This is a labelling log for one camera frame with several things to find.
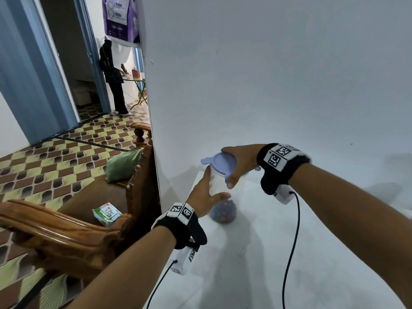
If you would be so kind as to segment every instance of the purple lid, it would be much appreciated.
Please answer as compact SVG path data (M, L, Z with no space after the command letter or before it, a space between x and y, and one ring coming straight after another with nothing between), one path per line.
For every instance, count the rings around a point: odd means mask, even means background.
M203 165L210 164L217 172L224 175L225 181L233 173L237 164L235 156L223 152L219 152L213 157L204 158L200 162Z

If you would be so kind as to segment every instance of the patterned floor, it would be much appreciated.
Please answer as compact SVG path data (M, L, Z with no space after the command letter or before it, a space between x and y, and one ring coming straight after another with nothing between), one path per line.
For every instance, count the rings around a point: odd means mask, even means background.
M134 107L133 111L133 116L124 118L104 115L62 135L67 140L52 139L0 158L0 202L23 198L58 210L95 177L105 173L108 158L121 153L117 148L134 147L136 136L130 124L150 121L146 104ZM42 274L42 269L34 269L30 264L27 251L12 243L11 233L0 228L0 309L12 308ZM81 290L82 282L60 276L28 308L60 308Z
M102 114L103 110L101 104L88 104L84 106L77 106L77 112L81 121L85 121L96 115Z

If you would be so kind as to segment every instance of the wooden sofa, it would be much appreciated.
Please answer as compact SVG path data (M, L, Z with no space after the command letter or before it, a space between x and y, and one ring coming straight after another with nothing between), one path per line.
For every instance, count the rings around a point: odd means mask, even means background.
M0 204L0 225L14 232L15 244L31 249L37 267L92 280L161 215L150 125L131 126L144 148L130 180L108 184L106 175L97 177L57 212L21 200ZM107 202L123 214L103 227L92 209Z

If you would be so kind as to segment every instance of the transparent jar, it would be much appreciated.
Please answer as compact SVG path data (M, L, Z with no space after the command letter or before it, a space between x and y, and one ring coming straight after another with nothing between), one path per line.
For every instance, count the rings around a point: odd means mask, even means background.
M228 153L217 153L213 157L201 160L203 165L211 166L210 195L220 192L228 192L232 197L226 201L216 204L209 216L218 223L230 223L236 218L237 207L243 197L245 178L241 177L233 189L228 189L226 181L236 167L236 158Z

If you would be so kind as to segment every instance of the green cushion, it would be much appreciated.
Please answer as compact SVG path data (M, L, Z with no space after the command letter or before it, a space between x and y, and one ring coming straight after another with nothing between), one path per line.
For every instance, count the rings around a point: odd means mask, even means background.
M125 151L107 161L106 182L130 179L140 161L143 149Z

